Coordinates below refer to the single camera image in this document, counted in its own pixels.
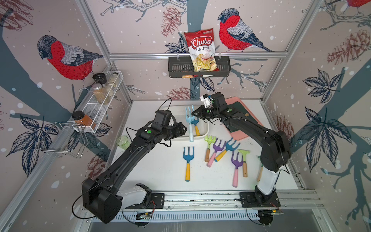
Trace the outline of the blue claw rake yellow handle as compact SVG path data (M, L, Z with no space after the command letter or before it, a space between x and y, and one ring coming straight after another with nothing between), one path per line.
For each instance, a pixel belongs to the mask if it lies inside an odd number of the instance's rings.
M192 121L192 124L194 125L195 127L195 132L196 132L196 135L197 136L200 136L200 131L199 131L199 128L197 126L197 124L199 123L199 119L198 118L195 118L193 121Z

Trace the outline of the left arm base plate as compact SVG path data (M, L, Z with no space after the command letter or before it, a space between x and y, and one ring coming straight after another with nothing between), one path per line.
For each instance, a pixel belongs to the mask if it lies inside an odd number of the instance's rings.
M140 204L134 204L125 209L163 209L164 193L147 193Z

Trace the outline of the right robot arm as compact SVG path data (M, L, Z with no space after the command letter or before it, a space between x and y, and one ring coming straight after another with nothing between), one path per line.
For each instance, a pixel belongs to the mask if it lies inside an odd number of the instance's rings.
M291 158L288 138L283 131L274 131L251 121L242 112L232 106L206 108L200 106L192 112L202 120L218 119L226 126L236 128L255 140L261 147L260 162L263 171L255 187L257 201L266 201L275 192L279 172Z

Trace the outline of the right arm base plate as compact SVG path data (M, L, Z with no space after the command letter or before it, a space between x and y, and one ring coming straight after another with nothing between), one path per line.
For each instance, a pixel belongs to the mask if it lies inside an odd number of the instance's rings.
M278 195L274 190L270 195L264 195L259 190L239 192L239 200L243 208L280 208L281 203Z

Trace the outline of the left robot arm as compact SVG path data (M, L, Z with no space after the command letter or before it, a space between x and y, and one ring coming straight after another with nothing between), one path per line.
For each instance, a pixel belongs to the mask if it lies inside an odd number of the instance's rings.
M185 135L187 127L181 123L162 126L150 122L141 127L129 148L96 179L87 178L82 184L83 207L103 223L111 222L122 207L123 197L117 193L138 162L162 140L170 141Z

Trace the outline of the light blue rake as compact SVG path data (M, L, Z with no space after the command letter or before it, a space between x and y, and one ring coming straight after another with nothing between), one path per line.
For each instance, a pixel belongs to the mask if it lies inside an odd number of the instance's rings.
M186 122L188 123L189 125L189 128L188 128L188 131L189 131L189 141L190 142L194 142L194 134L193 134L193 129L192 129L192 122L195 120L195 116L192 115L192 111L190 109L190 107L186 107L185 108L186 110L186 115L185 115L185 119L186 119Z

